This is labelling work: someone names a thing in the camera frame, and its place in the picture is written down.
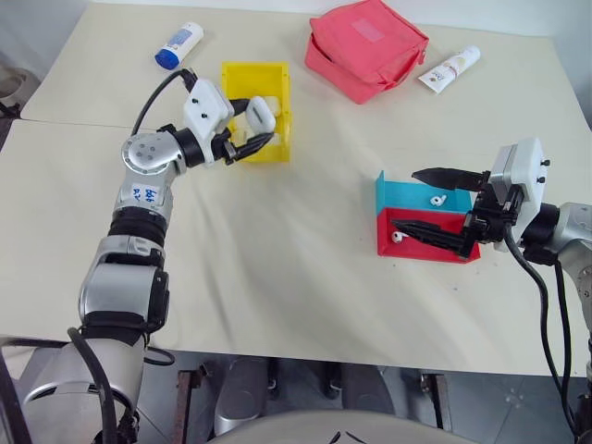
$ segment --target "wall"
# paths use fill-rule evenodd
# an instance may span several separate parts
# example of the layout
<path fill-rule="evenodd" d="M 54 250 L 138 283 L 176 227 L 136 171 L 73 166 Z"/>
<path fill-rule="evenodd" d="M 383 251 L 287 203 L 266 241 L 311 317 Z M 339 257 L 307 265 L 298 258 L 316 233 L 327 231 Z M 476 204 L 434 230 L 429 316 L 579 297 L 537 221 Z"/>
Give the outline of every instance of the wall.
<path fill-rule="evenodd" d="M 0 64 L 45 77 L 87 0 L 0 0 Z"/>
<path fill-rule="evenodd" d="M 0 63 L 43 77 L 89 0 L 3 0 Z M 322 13 L 347 0 L 95 0 Z M 592 0 L 387 0 L 407 19 L 486 31 L 552 37 L 592 124 Z"/>

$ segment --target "blue bottle cap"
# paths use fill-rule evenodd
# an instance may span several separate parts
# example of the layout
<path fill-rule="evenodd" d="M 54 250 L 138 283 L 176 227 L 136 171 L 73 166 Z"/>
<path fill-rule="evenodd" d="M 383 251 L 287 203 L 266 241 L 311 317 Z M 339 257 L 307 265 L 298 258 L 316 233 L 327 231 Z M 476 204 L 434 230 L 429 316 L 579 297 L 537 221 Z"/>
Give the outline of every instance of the blue bottle cap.
<path fill-rule="evenodd" d="M 156 63 L 158 63 L 158 65 L 166 69 L 173 69 L 179 65 L 179 59 L 175 53 L 172 53 L 167 49 L 161 49 L 158 51 L 154 58 L 156 59 Z"/>

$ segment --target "white table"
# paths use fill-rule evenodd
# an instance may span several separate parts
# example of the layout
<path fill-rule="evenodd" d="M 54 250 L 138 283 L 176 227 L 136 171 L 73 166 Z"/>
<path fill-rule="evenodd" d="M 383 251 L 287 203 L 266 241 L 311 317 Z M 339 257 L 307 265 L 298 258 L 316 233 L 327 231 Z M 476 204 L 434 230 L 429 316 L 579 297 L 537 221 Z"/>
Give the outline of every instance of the white table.
<path fill-rule="evenodd" d="M 108 230 L 124 171 L 119 147 L 128 133 L 14 124 L 0 154 L 7 210 L 0 218 L 3 333 L 63 339 L 79 323 L 80 284 Z M 547 151 L 555 161 L 548 200 L 585 200 L 578 175 L 570 174 L 585 174 L 581 159 Z M 404 179 L 451 156 L 475 170 L 491 161 L 452 150 L 418 156 L 387 144 L 310 143 L 286 165 L 190 170 L 174 186 L 166 238 L 171 307 L 155 342 L 193 351 L 546 374 L 537 291 L 508 254 L 487 247 L 469 265 L 376 255 L 378 170 L 392 166 L 391 178 Z M 542 272 L 552 282 L 550 270 Z M 586 329 L 570 282 L 567 290 L 573 368 L 581 375 Z M 559 338 L 555 312 L 549 330 Z"/>
<path fill-rule="evenodd" d="M 395 180 L 423 167 L 481 171 L 501 145 L 536 135 L 553 162 L 546 201 L 589 202 L 592 136 L 549 40 L 422 27 L 431 44 L 416 74 L 469 43 L 483 59 L 440 96 L 413 74 L 359 106 L 304 67 L 307 17 L 296 14 L 89 6 L 23 112 L 57 123 L 17 122 L 0 154 L 2 332 L 63 339 L 79 323 L 79 286 L 123 178 L 130 130 L 115 127 L 130 126 L 164 78 L 153 52 L 190 19 L 207 32 L 188 59 L 200 75 L 216 79 L 223 60 L 290 62 L 292 159 L 198 168 L 175 185 L 158 345 L 548 373 L 538 294 L 510 255 L 486 247 L 469 265 L 376 256 L 374 180 L 381 169 Z M 245 20 L 252 32 L 239 35 Z M 180 85 L 163 94 L 146 128 L 179 124 L 183 99 Z M 587 331 L 569 280 L 567 292 L 582 375 Z M 560 333 L 551 311 L 557 359 Z"/>

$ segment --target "red fabric bag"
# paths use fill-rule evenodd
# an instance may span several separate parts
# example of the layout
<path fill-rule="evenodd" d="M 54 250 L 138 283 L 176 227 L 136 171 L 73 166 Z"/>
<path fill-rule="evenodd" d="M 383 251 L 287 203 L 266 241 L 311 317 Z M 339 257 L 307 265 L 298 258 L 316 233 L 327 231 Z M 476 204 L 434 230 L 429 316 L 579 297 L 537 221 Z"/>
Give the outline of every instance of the red fabric bag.
<path fill-rule="evenodd" d="M 380 0 L 312 18 L 305 63 L 356 104 L 389 90 L 424 63 L 426 35 Z"/>

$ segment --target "white tube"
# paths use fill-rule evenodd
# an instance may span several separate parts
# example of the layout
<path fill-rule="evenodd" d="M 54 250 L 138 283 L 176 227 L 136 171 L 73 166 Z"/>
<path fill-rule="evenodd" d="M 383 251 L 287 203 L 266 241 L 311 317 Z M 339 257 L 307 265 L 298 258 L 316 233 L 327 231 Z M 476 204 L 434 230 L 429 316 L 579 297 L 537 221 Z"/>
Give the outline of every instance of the white tube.
<path fill-rule="evenodd" d="M 197 23 L 188 21 L 160 48 L 154 58 L 161 67 L 174 69 L 202 37 L 204 29 Z"/>
<path fill-rule="evenodd" d="M 481 57 L 481 51 L 474 45 L 467 46 L 457 55 L 418 77 L 430 90 L 441 93 Z"/>

